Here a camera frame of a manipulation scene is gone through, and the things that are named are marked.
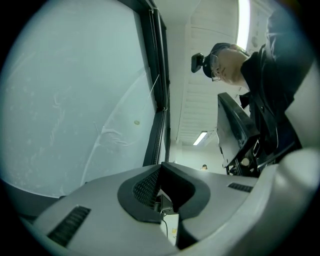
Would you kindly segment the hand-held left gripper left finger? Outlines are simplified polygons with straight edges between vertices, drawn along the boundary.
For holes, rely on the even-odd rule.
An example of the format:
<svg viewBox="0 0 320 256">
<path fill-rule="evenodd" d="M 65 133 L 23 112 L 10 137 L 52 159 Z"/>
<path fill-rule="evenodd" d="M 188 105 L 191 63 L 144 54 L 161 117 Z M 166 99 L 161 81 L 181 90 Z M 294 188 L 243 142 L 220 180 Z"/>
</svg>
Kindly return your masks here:
<svg viewBox="0 0 320 256">
<path fill-rule="evenodd" d="M 145 166 L 94 179 L 56 201 L 35 220 L 40 242 L 55 256 L 171 256 L 178 252 L 160 224 L 141 222 L 120 205 L 121 184 L 157 171 Z"/>
</svg>

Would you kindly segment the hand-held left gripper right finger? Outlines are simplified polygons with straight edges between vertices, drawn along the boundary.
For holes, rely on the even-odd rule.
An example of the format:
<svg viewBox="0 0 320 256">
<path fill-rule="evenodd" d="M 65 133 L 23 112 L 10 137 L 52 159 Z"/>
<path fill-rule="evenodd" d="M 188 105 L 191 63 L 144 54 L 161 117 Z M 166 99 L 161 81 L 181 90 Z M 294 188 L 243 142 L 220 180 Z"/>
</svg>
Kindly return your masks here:
<svg viewBox="0 0 320 256">
<path fill-rule="evenodd" d="M 259 178 L 194 170 L 165 162 L 204 182 L 210 198 L 195 217 L 178 224 L 174 256 L 288 256 L 306 242 L 306 217 L 320 186 L 320 151 L 303 148 L 268 165 Z"/>
</svg>

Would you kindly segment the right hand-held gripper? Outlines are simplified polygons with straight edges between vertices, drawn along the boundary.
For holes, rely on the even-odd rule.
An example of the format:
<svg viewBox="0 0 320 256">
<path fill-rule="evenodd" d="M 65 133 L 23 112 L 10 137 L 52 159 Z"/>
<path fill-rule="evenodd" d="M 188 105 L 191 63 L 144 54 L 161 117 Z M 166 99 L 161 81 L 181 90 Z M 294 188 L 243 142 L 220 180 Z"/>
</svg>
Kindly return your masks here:
<svg viewBox="0 0 320 256">
<path fill-rule="evenodd" d="M 217 96 L 216 133 L 223 156 L 222 167 L 235 176 L 258 176 L 253 147 L 260 138 L 253 120 L 226 92 Z"/>
</svg>

